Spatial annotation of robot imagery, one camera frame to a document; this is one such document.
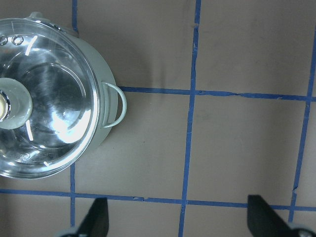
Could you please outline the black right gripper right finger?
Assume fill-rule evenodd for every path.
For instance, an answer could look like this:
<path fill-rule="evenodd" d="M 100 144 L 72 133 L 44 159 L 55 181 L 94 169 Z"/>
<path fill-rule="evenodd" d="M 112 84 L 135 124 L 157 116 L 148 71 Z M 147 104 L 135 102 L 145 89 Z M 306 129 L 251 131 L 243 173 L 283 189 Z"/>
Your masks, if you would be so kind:
<path fill-rule="evenodd" d="M 314 237 L 312 229 L 285 222 L 260 195 L 247 197 L 247 227 L 253 237 Z"/>

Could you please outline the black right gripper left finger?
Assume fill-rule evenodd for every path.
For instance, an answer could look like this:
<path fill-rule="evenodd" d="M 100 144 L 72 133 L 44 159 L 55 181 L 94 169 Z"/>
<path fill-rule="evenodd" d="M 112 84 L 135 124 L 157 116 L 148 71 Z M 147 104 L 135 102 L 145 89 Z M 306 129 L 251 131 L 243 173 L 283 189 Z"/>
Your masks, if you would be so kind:
<path fill-rule="evenodd" d="M 108 199 L 96 198 L 78 227 L 57 232 L 58 237 L 106 237 L 109 232 Z"/>

